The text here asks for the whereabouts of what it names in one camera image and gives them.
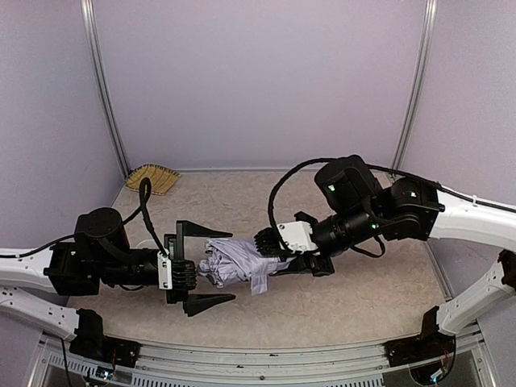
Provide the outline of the lilac folding umbrella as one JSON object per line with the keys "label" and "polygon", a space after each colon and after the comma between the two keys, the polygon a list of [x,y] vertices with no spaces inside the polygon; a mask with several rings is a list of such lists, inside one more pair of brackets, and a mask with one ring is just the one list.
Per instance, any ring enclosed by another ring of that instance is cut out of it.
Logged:
{"label": "lilac folding umbrella", "polygon": [[268,291],[268,277],[289,267],[293,257],[265,257],[253,239],[207,239],[206,258],[198,263],[198,274],[218,289],[248,282],[251,295]]}

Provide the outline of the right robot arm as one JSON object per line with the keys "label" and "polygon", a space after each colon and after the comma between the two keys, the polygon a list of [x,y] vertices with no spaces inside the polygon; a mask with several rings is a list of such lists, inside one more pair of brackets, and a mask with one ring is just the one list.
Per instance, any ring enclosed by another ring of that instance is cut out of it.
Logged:
{"label": "right robot arm", "polygon": [[500,248],[496,262],[480,280],[423,315],[419,334],[385,344],[391,366],[448,354],[464,327],[514,296],[512,206],[480,200],[401,171],[392,185],[382,187],[375,177],[377,166],[357,155],[319,158],[317,164],[314,181],[332,215],[323,221],[304,212],[296,213],[291,223],[271,219],[255,237],[261,255],[289,261],[292,273],[330,275],[333,256],[359,252],[369,239],[380,245],[402,239],[460,239]]}

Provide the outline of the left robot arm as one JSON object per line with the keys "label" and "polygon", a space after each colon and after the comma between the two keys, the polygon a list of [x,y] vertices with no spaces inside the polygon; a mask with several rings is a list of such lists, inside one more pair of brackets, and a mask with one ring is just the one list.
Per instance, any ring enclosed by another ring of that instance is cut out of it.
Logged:
{"label": "left robot arm", "polygon": [[184,238],[225,238],[189,221],[179,221],[167,234],[168,248],[131,248],[121,214],[108,207],[78,217],[72,235],[32,251],[1,251],[1,310],[62,339],[69,352],[114,366],[135,367],[140,343],[106,335],[94,310],[54,305],[30,291],[64,297],[94,296],[101,285],[145,288],[155,286],[168,304],[180,303],[193,317],[235,299],[230,293],[195,293],[196,264],[184,257]]}

